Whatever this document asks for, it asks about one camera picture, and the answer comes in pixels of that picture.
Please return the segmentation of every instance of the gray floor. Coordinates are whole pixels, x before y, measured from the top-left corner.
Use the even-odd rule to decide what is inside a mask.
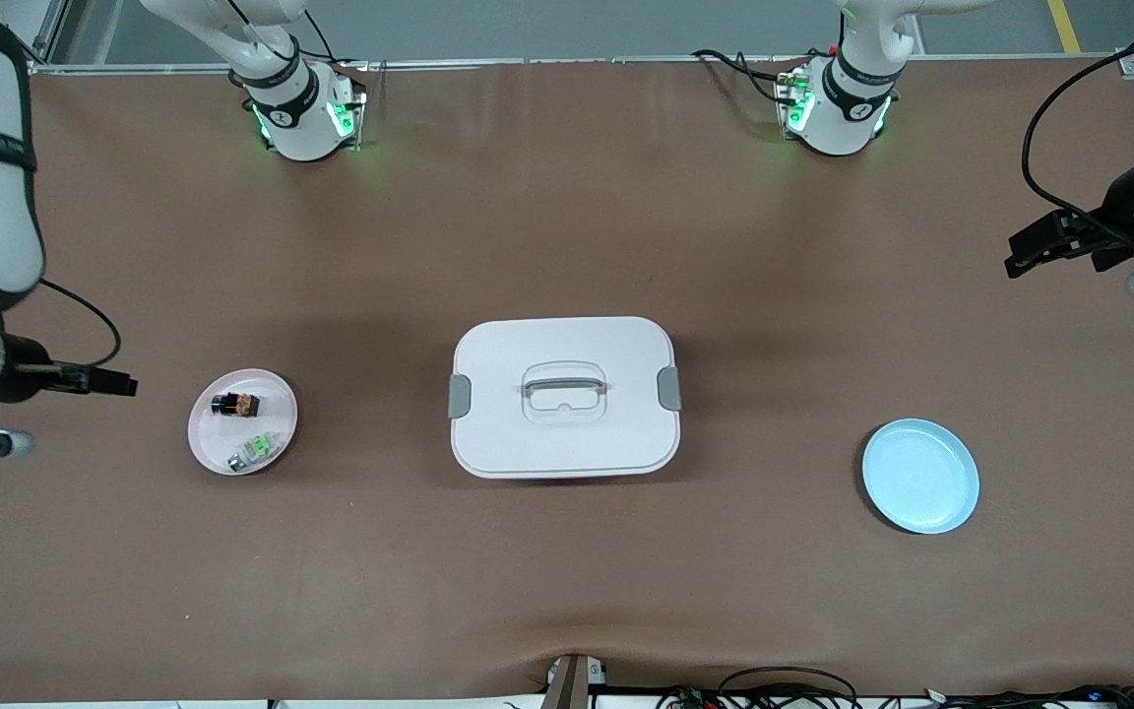
[[[208,64],[218,58],[138,0],[83,0],[65,64]],[[1085,52],[1134,37],[1134,0],[1066,0]],[[838,32],[828,0],[311,0],[335,53],[370,60],[609,59],[696,49],[797,54]],[[321,43],[293,26],[306,49]],[[1048,0],[998,0],[976,12],[921,19],[931,54],[1063,52]]]

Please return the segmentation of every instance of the yellow floor line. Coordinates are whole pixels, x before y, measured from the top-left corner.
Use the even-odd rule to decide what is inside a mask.
[[[1075,26],[1070,24],[1070,14],[1066,11],[1065,0],[1048,0],[1048,11],[1052,12],[1052,24],[1057,26],[1057,36],[1061,37],[1061,49],[1067,54],[1078,54],[1078,37]]]

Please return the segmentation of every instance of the green led light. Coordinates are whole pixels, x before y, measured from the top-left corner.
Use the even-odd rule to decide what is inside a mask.
[[[874,134],[878,134],[878,132],[882,129],[882,121],[886,120],[886,110],[890,107],[891,107],[891,99],[887,98],[886,102],[882,103],[882,107],[878,109],[878,123],[873,124]]]
[[[339,136],[347,138],[347,136],[353,135],[353,130],[355,130],[355,127],[353,127],[353,111],[349,111],[346,107],[337,107],[333,103],[327,103],[327,107],[330,109],[335,130]]]
[[[252,115],[256,117],[256,123],[257,123],[257,125],[261,126],[261,136],[262,136],[262,138],[271,140],[270,138],[270,129],[269,129],[269,127],[265,127],[265,118],[263,116],[261,116],[261,109],[256,108],[256,103],[252,104]]]
[[[799,102],[795,103],[790,108],[790,120],[787,121],[790,130],[796,130],[797,133],[798,130],[804,129],[804,126],[807,125],[807,116],[810,116],[811,109],[815,107],[815,104],[816,95],[814,93],[807,91],[802,95]]]

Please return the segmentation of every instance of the light blue plate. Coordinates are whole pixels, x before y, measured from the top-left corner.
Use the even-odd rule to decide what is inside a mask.
[[[879,512],[914,533],[962,526],[978,504],[978,466],[953,431],[899,419],[864,447],[864,489]]]

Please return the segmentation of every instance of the box handle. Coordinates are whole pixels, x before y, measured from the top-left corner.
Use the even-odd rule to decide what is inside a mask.
[[[449,377],[449,417],[460,419],[472,413],[472,380],[466,375]]]
[[[593,389],[599,394],[607,390],[607,382],[592,377],[559,377],[548,380],[532,380],[523,385],[523,395],[532,396],[533,391],[547,389]]]

